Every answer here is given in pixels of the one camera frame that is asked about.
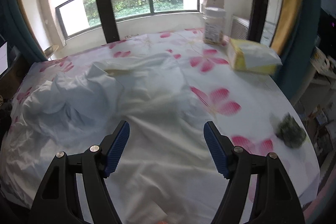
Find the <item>balcony railing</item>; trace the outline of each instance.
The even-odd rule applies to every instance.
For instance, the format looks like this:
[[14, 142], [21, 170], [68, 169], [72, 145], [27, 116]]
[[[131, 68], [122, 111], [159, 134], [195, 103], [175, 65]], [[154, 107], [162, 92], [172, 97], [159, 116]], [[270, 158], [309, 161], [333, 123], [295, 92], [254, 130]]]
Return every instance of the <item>balcony railing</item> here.
[[[176, 12], [199, 12], [200, 0], [111, 0], [116, 22]], [[68, 0], [56, 7], [65, 39], [100, 27], [95, 0]]]

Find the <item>teal curtain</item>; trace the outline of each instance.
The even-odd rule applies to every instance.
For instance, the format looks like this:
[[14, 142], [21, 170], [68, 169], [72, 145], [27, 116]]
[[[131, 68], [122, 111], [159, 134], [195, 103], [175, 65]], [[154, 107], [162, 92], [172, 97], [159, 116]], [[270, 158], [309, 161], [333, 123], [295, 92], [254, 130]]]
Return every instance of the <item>teal curtain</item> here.
[[47, 61], [22, 17], [17, 0], [0, 0], [0, 33], [16, 46], [29, 64]]
[[318, 34], [321, 0], [303, 0], [296, 24], [283, 50], [283, 66], [273, 77], [290, 100], [300, 88]]

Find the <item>air conditioner unit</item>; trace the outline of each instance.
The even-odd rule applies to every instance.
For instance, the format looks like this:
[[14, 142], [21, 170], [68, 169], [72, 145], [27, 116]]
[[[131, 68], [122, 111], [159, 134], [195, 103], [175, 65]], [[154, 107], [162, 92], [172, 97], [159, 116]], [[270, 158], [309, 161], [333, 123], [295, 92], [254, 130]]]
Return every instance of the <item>air conditioner unit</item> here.
[[233, 16], [230, 37], [234, 39], [247, 39], [250, 21], [245, 18]]

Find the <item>yellow tissue package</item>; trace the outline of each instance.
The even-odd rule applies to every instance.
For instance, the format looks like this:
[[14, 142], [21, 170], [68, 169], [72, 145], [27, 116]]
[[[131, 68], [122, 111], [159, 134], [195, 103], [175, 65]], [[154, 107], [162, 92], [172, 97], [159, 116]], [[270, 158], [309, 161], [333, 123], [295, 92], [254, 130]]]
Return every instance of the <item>yellow tissue package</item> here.
[[273, 75], [277, 66], [282, 65], [274, 50], [248, 40], [231, 38], [226, 53], [234, 70]]

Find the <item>jar label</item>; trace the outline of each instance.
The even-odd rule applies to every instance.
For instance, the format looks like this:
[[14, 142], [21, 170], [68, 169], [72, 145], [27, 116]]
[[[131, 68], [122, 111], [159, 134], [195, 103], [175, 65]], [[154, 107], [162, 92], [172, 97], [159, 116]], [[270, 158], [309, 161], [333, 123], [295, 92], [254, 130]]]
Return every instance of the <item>jar label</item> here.
[[222, 40], [223, 32], [221, 26], [205, 23], [204, 39], [213, 43], [219, 43]]

